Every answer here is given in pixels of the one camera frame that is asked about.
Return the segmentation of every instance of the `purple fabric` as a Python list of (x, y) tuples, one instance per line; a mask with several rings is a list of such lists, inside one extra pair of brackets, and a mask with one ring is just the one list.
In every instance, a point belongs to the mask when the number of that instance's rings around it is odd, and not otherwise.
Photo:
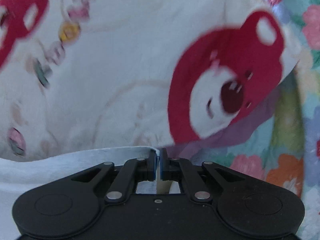
[(320, 106), (314, 110), (313, 119), (304, 118), (305, 153), (304, 179), (305, 183), (313, 187), (320, 186), (320, 158), (317, 156), (317, 142), (320, 140)]
[(259, 125), (273, 116), (278, 98), (279, 89), (276, 88), (247, 117), (205, 140), (167, 147), (168, 156), (190, 159), (202, 148), (219, 148), (244, 143)]

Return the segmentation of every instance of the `bear ear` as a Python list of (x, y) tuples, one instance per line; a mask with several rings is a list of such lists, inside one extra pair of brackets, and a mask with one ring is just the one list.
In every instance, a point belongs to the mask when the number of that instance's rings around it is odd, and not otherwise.
[[(269, 21), (270, 26), (276, 32), (275, 41), (272, 44), (265, 45), (260, 42), (260, 38), (258, 35), (258, 22), (261, 19), (267, 19)], [(250, 36), (251, 38), (255, 38), (256, 42), (259, 43), (260, 47), (263, 47), (265, 53), (269, 55), (281, 56), (284, 50), (284, 38), (282, 36), (280, 27), (276, 22), (275, 18), (267, 11), (255, 11), (246, 19), (244, 24), (241, 26), (240, 30), (243, 35)]]
[(228, 114), (238, 112), (244, 101), (244, 87), (239, 81), (229, 81), (221, 88), (220, 99), (223, 109)]

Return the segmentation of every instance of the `fabric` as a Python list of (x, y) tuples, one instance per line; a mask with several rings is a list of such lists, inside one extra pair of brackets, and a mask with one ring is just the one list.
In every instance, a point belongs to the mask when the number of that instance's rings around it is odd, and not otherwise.
[(15, 161), (217, 135), (264, 104), (300, 53), (262, 0), (0, 5), (0, 157)]
[[(116, 166), (127, 160), (147, 158), (150, 147), (121, 147), (89, 150), (55, 156), (34, 162), (13, 162), (0, 159), (0, 240), (15, 240), (20, 233), (13, 221), (14, 201), (24, 192), (61, 179), (106, 161)], [(138, 184), (137, 193), (156, 193), (155, 182)]]
[[(298, 64), (279, 86), (273, 116), (268, 119), (266, 115), (268, 120), (249, 133), (250, 138), (242, 144), (234, 145), (232, 140), (221, 145), (214, 140), (200, 141), (196, 150), (195, 143), (186, 144), (182, 151), (172, 151), (172, 156), (190, 156), (202, 148), (191, 158), (193, 163), (214, 161), (291, 190), (301, 196), (306, 208), (298, 236), (319, 240), (320, 0), (266, 1), (302, 44)], [(254, 118), (249, 115), (246, 122), (250, 124)]]

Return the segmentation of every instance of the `white fabric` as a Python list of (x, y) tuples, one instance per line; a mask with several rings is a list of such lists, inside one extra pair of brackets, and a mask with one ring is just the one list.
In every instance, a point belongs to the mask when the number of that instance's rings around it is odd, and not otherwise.
[[(11, 209), (22, 193), (106, 161), (112, 161), (117, 166), (129, 159), (148, 157), (150, 149), (122, 147), (89, 150), (21, 163), (0, 159), (0, 240), (14, 240), (20, 235)], [(137, 193), (155, 194), (156, 182), (139, 184)]]
[[(24, 0), (14, 2), (19, 7)], [(269, 7), (262, 0), (49, 0), (39, 24), (16, 40), (1, 69), (0, 157), (30, 161), (93, 148), (174, 144), (167, 105), (181, 55), (203, 33), (239, 27), (257, 9)], [(11, 8), (10, 17), (15, 11)], [(32, 28), (39, 11), (30, 5), (24, 27)], [(257, 32), (267, 42), (273, 37), (268, 25)], [(299, 53), (294, 38), (283, 35), (282, 78)], [(35, 66), (51, 73), (45, 76), (47, 87)], [(199, 138), (237, 116), (223, 110), (219, 96), (222, 84), (233, 78), (222, 66), (196, 83), (190, 122)], [(206, 110), (210, 97), (212, 109)]]

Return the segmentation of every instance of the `cartoon pattern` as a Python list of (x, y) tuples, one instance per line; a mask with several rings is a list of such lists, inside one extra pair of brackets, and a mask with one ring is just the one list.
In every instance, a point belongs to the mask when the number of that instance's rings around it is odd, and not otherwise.
[[(5, 28), (17, 25), (12, 17), (21, 9), (13, 7), (14, 0), (1, 1), (1, 30), (10, 37)], [(27, 0), (29, 8), (21, 6), (18, 23), (29, 36), (13, 41), (4, 59), (12, 67), (0, 75), (1, 84), (13, 88), (2, 90), (0, 113), (10, 117), (2, 121), (0, 137), (11, 148), (2, 156), (13, 152), (32, 160), (87, 148), (161, 147), (207, 138), (265, 104), (297, 62), (294, 42), (285, 45), (291, 38), (262, 0), (238, 3), (239, 8), (225, 0), (219, 7), (224, 15), (212, 13), (210, 20), (202, 7), (180, 20), (180, 0), (114, 1)], [(164, 1), (177, 6), (176, 12)], [(234, 18), (231, 10), (241, 15)], [(168, 25), (177, 12), (179, 20)], [(176, 36), (169, 35), (164, 46), (160, 34), (170, 32)], [(266, 119), (259, 116), (250, 130)]]
[(298, 236), (319, 240), (320, 0), (266, 2), (280, 22), (291, 26), (302, 44), (298, 64), (279, 86), (274, 117), (245, 143), (216, 149), (206, 145), (191, 160), (196, 164), (211, 160), (301, 196), (306, 214)]

